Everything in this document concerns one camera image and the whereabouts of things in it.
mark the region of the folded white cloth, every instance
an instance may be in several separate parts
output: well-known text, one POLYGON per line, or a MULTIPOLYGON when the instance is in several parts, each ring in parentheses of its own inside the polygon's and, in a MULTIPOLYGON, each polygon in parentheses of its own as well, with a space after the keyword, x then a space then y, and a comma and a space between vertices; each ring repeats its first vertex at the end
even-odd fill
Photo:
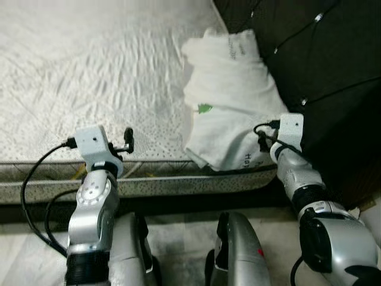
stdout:
POLYGON ((199 167, 216 171, 272 164, 252 129, 287 109, 253 31, 216 35, 208 30, 203 38, 188 40, 182 52, 193 66, 184 88, 190 117, 186 154, 199 167))
POLYGON ((185 102, 237 109, 248 114, 278 115, 287 109, 273 77, 261 61, 252 30, 190 39, 182 47, 193 65, 185 102))

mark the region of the white mattress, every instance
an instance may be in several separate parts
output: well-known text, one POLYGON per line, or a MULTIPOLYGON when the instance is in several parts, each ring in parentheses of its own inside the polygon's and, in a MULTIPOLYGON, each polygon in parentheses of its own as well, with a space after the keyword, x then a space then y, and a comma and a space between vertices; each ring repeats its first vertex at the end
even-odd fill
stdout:
POLYGON ((36 161, 93 124, 115 144, 131 126, 129 159, 188 160, 180 48, 208 27, 209 0, 0 0, 0 161, 36 161))

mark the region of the black connector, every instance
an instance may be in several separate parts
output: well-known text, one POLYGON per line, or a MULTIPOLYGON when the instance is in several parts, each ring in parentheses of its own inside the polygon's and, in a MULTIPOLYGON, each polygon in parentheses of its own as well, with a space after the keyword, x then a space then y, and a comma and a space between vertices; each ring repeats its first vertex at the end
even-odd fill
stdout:
POLYGON ((266 133, 264 131, 258 131, 258 144, 260 145, 260 152, 270 152, 270 147, 267 145, 266 142, 266 133))
POLYGON ((134 139, 133 139, 133 130, 131 127, 127 127, 124 131, 124 142, 129 145, 129 150, 127 151, 129 154, 133 152, 134 149, 134 139))
POLYGON ((272 128, 272 129, 279 129, 280 128, 280 120, 272 120, 268 123, 268 125, 272 128))
POLYGON ((70 149, 75 149, 77 148, 77 142, 74 137, 69 137, 67 138, 65 142, 65 147, 69 147, 70 149))

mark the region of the mattress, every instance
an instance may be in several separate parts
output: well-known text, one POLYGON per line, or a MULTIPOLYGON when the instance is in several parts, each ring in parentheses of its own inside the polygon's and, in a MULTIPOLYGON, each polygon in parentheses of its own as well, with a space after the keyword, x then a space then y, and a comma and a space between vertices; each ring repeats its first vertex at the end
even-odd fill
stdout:
MULTIPOLYGON (((134 130, 122 196, 267 184, 273 166, 213 173, 182 151, 180 48, 208 27, 224 29, 209 0, 0 0, 0 203, 18 203, 32 163, 94 124, 114 145, 134 130)), ((28 200, 77 188, 82 175, 78 151, 59 150, 38 170, 28 200)))

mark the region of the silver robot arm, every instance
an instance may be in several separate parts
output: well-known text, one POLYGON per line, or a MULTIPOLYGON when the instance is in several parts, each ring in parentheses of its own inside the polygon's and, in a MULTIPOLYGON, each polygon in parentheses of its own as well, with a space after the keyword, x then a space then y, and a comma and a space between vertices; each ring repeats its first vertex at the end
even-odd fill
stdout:
MULTIPOLYGON (((301 151, 302 132, 303 115, 281 116, 279 140, 301 151)), ((333 286, 380 285, 377 247, 370 231, 342 205, 329 200, 319 172, 299 154, 275 143, 270 155, 298 214, 304 262, 333 286)))
POLYGON ((110 285, 108 261, 119 204, 116 178, 123 172, 117 153, 133 151, 132 130, 126 130, 121 148, 107 141, 102 126, 78 130, 74 138, 88 175, 69 222, 66 285, 110 285))

